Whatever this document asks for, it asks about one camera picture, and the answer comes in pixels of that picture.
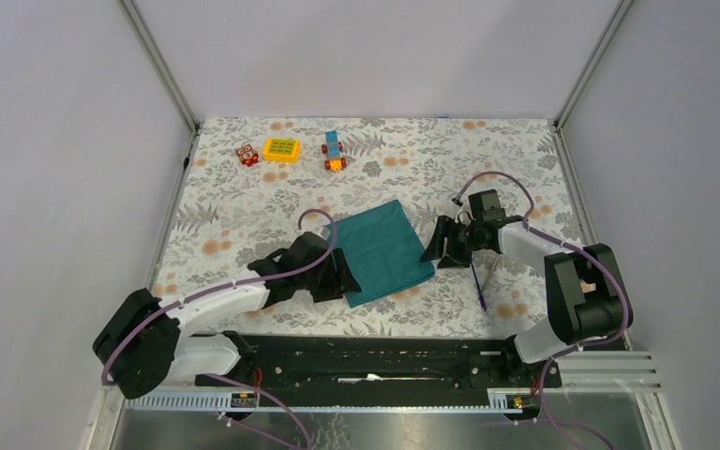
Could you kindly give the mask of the teal cloth napkin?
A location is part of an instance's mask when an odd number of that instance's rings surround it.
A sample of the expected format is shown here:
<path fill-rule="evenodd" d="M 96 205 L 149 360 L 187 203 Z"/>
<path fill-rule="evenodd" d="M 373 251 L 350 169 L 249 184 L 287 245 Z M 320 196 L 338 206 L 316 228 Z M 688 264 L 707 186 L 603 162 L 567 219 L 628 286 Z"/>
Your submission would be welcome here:
<path fill-rule="evenodd" d="M 401 202 L 393 200 L 337 222 L 337 247 L 362 287 L 347 293 L 358 308 L 399 293 L 435 276 L 431 262 L 420 262 L 425 250 Z"/>

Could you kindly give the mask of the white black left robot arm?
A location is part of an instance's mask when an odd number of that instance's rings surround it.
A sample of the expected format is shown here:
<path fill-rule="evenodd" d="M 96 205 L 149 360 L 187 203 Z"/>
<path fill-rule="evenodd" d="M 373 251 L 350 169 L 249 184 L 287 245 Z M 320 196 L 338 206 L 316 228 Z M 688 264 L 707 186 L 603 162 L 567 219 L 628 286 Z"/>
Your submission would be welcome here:
<path fill-rule="evenodd" d="M 253 361 L 224 334 L 203 330 L 218 322 L 270 308 L 299 291 L 314 302 L 336 300 L 362 288 L 342 249 L 305 232 L 290 247 L 248 264 L 238 277 L 192 294 L 156 297 L 132 292 L 95 338 L 92 349 L 103 376 L 129 399 L 165 382 L 206 374 L 240 385 L 252 376 Z"/>

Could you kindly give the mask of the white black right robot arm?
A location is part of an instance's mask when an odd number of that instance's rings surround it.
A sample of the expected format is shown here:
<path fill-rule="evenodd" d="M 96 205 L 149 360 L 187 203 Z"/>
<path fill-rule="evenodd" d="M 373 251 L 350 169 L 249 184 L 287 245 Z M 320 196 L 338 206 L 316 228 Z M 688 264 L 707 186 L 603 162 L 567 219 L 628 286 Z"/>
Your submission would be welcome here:
<path fill-rule="evenodd" d="M 571 348 L 620 336 L 633 321 L 613 251 L 605 244 L 578 247 L 509 216 L 496 190 L 469 198 L 470 219 L 440 216 L 424 253 L 439 268 L 471 266 L 478 250 L 492 250 L 531 267 L 546 282 L 547 316 L 508 339 L 503 379 L 522 386 L 537 363 Z"/>

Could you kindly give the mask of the silver utensil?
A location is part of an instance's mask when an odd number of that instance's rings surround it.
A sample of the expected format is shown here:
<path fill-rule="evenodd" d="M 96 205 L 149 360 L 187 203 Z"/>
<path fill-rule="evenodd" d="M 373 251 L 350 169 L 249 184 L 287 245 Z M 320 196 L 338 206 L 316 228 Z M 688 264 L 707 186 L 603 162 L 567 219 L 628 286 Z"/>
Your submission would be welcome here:
<path fill-rule="evenodd" d="M 484 282 L 483 282 L 482 285 L 481 285 L 482 291 L 484 291 L 484 290 L 490 285 L 490 283 L 491 283 L 491 281 L 492 281 L 492 278 L 493 278 L 493 276 L 494 276 L 494 273 L 495 273 L 495 271 L 496 271 L 496 269 L 497 269 L 497 266 L 498 266 L 498 264 L 499 264 L 500 259 L 501 259 L 501 255 L 500 255 L 500 254 L 496 254 L 495 257 L 494 257 L 494 259 L 493 259 L 493 261 L 492 261 L 492 264 L 491 264 L 491 266 L 489 267 L 489 270 L 488 270 L 488 272 L 487 272 L 487 274 L 486 274 L 486 276 L 485 276 L 485 278 L 484 278 Z"/>

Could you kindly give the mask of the gold purple spoon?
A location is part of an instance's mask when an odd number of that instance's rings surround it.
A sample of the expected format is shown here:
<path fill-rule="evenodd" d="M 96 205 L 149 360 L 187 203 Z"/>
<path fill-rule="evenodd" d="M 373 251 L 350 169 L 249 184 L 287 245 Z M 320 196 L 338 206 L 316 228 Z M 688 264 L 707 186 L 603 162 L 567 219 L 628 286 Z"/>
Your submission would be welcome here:
<path fill-rule="evenodd" d="M 482 286 L 482 283 L 481 283 L 480 280 L 479 280 L 478 272 L 477 272 L 477 270 L 476 270 L 475 265 L 474 265 L 473 262 L 471 262 L 470 267 L 471 267 L 471 269 L 472 269 L 472 276 L 473 276 L 473 280 L 474 280 L 474 284 L 475 284 L 476 293 L 477 293 L 477 297 L 478 297 L 478 300 L 479 300 L 480 307 L 481 307 L 481 309 L 482 309 L 483 311 L 487 312 L 487 311 L 488 311 L 488 304 L 487 304 L 487 300 L 486 300 L 486 298 L 485 298 L 485 296 L 484 296 L 484 288 L 483 288 L 483 286 Z"/>

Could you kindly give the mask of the blue orange toy car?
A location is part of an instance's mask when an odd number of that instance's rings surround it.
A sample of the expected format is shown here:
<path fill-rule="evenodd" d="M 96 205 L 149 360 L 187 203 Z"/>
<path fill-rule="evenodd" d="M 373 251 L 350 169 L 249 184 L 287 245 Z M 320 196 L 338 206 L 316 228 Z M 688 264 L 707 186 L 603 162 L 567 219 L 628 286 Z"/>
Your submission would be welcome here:
<path fill-rule="evenodd" d="M 343 156 L 343 144 L 338 139 L 335 130 L 325 132 L 325 142 L 321 146 L 325 156 L 324 167 L 331 172 L 340 172 L 347 167 L 347 160 Z"/>

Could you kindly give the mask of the floral patterned table mat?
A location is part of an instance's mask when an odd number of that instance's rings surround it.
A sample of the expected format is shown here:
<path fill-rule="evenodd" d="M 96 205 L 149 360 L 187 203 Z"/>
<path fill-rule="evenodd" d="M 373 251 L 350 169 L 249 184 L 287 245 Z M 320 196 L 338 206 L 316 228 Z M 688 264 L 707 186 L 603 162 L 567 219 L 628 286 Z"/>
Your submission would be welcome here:
<path fill-rule="evenodd" d="M 580 243 L 546 120 L 211 117 L 202 125 L 152 293 L 179 297 L 246 277 L 303 231 L 338 226 L 361 292 L 308 292 L 218 330 L 318 336 L 506 338 L 546 315 L 544 280 L 519 257 L 469 268 L 421 259 L 456 194 L 497 191 L 507 215 Z"/>

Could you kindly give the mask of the yellow toy brick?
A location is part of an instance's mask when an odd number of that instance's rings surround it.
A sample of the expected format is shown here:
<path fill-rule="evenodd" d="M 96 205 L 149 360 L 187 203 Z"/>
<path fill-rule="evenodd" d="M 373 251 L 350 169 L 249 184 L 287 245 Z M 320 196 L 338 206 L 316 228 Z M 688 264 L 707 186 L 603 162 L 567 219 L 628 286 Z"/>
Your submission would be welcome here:
<path fill-rule="evenodd" d="M 264 160 L 286 164 L 296 163 L 300 154 L 301 143 L 288 138 L 268 138 L 262 150 Z"/>

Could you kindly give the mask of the red owl toy block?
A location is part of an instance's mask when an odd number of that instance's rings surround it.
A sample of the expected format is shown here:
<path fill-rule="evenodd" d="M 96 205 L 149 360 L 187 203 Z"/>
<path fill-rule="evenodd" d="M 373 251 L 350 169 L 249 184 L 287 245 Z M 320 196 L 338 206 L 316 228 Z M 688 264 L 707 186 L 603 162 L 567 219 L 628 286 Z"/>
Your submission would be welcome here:
<path fill-rule="evenodd" d="M 246 143 L 236 150 L 242 165 L 251 167 L 260 161 L 260 156 L 251 144 Z"/>

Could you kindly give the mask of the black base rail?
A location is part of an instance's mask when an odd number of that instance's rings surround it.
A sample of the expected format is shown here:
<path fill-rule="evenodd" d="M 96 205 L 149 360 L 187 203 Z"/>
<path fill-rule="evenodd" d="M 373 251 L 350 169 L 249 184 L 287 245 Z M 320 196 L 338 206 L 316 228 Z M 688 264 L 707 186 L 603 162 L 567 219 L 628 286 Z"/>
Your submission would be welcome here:
<path fill-rule="evenodd" d="M 295 407 L 487 407 L 490 389 L 559 388 L 557 365 L 526 365 L 505 340 L 229 333 L 228 378 Z"/>

